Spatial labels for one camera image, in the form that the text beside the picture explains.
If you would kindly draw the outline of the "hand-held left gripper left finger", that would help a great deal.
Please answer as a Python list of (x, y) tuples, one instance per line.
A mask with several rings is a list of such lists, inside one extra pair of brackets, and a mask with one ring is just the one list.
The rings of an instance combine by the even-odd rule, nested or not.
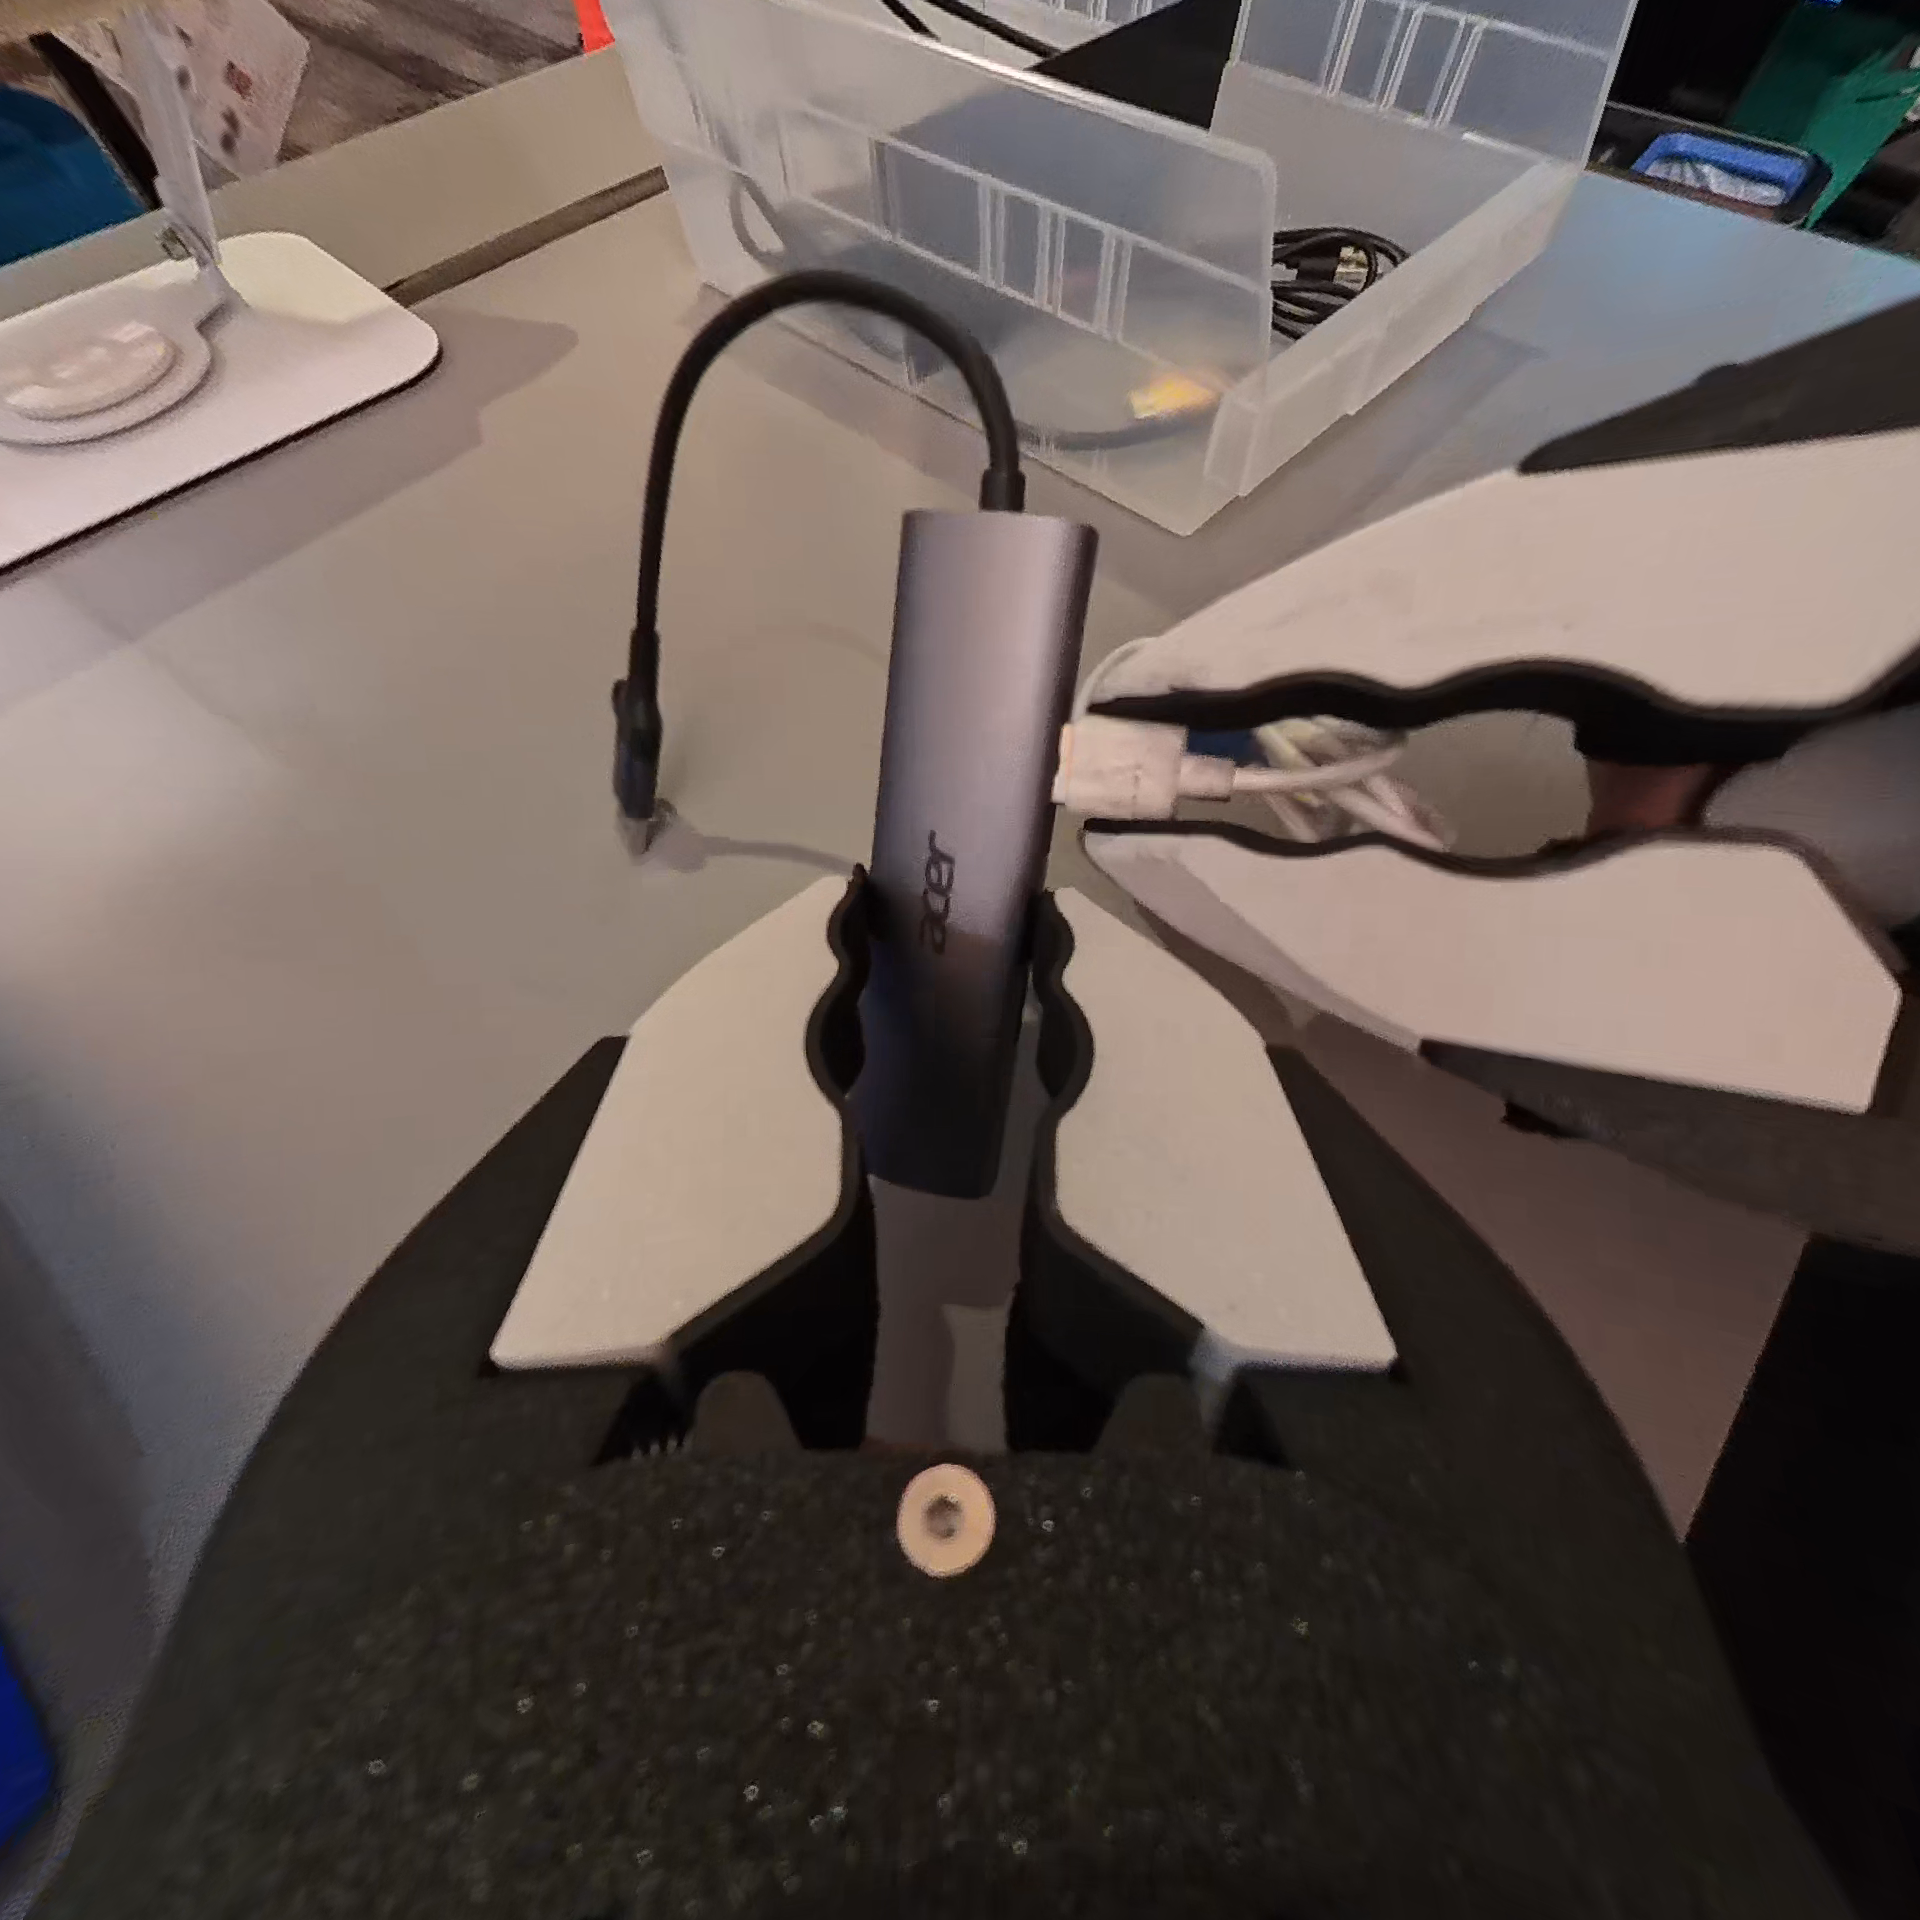
[(631, 1021), (494, 1370), (691, 1370), (697, 1330), (860, 1201), (857, 910), (860, 877), (813, 878)]

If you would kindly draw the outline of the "blue box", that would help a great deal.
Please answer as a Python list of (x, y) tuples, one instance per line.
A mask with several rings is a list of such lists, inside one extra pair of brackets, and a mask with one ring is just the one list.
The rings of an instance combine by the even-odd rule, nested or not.
[(27, 262), (155, 206), (155, 165), (99, 80), (78, 102), (0, 85), (0, 262)]

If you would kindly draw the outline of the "clear plastic bin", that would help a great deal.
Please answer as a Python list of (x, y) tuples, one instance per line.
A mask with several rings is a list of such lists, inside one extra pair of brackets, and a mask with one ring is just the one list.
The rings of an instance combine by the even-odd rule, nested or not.
[(1018, 443), (1201, 534), (1550, 237), (1623, 0), (1247, 0), (1215, 126), (1032, 78), (1165, 7), (606, 7), (708, 285), (857, 271)]

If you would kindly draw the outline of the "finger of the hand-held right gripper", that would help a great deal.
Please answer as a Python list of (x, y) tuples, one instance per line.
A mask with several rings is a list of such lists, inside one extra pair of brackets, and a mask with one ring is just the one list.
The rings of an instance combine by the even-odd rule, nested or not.
[(1883, 431), (1469, 477), (1113, 652), (1081, 713), (1771, 738), (1886, 708), (1914, 635), (1914, 431)]
[(1196, 948), (1400, 1049), (1873, 1113), (1898, 1021), (1890, 936), (1774, 838), (1460, 861), (1388, 838), (1090, 824), (1081, 852)]

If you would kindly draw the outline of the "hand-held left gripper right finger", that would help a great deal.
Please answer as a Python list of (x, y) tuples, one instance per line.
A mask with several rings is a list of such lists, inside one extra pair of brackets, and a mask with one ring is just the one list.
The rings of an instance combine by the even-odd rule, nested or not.
[(1254, 1021), (1079, 890), (1034, 921), (1025, 1327), (1079, 1379), (1393, 1373)]

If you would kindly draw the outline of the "white folding stand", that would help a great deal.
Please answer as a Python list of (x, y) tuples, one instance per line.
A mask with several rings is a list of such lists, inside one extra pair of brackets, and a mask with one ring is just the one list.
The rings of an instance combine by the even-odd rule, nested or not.
[(440, 337), (301, 231), (217, 237), (201, 159), (269, 165), (306, 39), (269, 7), (5, 7), (5, 43), (109, 55), (162, 262), (0, 324), (0, 566), (44, 559), (440, 364)]

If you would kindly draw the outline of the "person's right hand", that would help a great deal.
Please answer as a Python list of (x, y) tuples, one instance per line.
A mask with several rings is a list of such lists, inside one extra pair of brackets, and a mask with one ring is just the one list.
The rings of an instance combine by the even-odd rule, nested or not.
[(1692, 826), (1720, 767), (1584, 759), (1584, 838)]

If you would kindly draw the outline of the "grey desk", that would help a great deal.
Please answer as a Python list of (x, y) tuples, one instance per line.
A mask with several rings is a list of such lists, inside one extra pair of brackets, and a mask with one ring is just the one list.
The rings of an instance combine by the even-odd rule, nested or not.
[[(429, 297), (405, 398), (5, 584), (5, 1633), (68, 1806), (27, 1916), (277, 1397), (405, 1226), (712, 945), (868, 847), (901, 507), (975, 433), (767, 331), (716, 367), (666, 552), (685, 824), (610, 809), (643, 443), (708, 321), (614, 57), (261, 185)], [(1289, 467), (1172, 535), (1099, 526), (1090, 659), (1548, 433), (1914, 297), (1914, 262), (1579, 181), (1548, 250)], [(1705, 1488), (1794, 1240), (1351, 1031), (1310, 1060), (1491, 1234), (1638, 1447)]]

